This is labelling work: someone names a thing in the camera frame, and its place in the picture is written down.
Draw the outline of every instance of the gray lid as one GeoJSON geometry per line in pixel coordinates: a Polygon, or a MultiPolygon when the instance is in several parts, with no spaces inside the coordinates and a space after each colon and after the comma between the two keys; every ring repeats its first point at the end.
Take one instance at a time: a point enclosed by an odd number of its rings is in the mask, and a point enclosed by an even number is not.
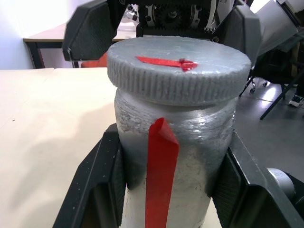
{"type": "Polygon", "coordinates": [[[231,47],[182,37],[120,41],[107,52],[111,82],[138,98],[167,105],[209,105],[236,97],[251,68],[249,58],[231,47]],[[136,57],[186,60],[192,70],[141,62],[136,57]]]}

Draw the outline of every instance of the gear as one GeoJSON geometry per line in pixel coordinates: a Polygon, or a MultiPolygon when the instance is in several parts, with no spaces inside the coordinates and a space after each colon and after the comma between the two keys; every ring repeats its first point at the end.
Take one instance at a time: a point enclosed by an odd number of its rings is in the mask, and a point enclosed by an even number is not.
{"type": "Polygon", "coordinates": [[[182,24],[182,9],[179,6],[164,6],[158,19],[164,28],[177,29],[182,24]]]}

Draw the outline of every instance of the person's foot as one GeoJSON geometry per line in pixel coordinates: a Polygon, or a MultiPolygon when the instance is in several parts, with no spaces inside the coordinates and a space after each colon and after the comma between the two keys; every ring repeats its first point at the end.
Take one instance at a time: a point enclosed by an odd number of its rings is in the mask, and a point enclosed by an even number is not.
{"type": "Polygon", "coordinates": [[[303,102],[304,102],[304,97],[298,96],[298,95],[294,95],[294,97],[289,102],[289,106],[297,108],[297,107],[299,107],[299,105],[302,105],[303,102]]]}

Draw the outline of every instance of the beige tabletop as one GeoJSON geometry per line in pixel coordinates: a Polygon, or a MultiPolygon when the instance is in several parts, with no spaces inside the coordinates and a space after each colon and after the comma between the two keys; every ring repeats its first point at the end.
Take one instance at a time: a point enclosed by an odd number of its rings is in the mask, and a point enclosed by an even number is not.
{"type": "MultiPolygon", "coordinates": [[[[106,68],[0,71],[0,227],[52,227],[80,162],[115,122],[106,68]]],[[[220,228],[213,203],[203,228],[220,228]]]]}
{"type": "MultiPolygon", "coordinates": [[[[65,36],[66,23],[59,25],[55,28],[40,32],[33,36],[23,38],[25,42],[62,42],[65,36]]],[[[116,37],[113,42],[121,41],[124,39],[135,38],[135,31],[117,31],[116,37]]]]}

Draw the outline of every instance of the red tab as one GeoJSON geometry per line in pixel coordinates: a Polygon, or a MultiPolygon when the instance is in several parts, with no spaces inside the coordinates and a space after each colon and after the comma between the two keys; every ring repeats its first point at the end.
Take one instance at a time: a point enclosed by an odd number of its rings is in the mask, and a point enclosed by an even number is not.
{"type": "Polygon", "coordinates": [[[166,228],[179,143],[164,118],[149,129],[145,228],[166,228]]]}
{"type": "Polygon", "coordinates": [[[197,63],[194,63],[189,60],[185,60],[181,58],[179,61],[176,60],[168,60],[168,59],[161,59],[161,58],[148,58],[142,56],[136,56],[140,61],[144,63],[154,64],[154,65],[161,65],[161,66],[168,66],[168,67],[180,67],[182,70],[188,71],[196,68],[198,66],[197,63]]]}

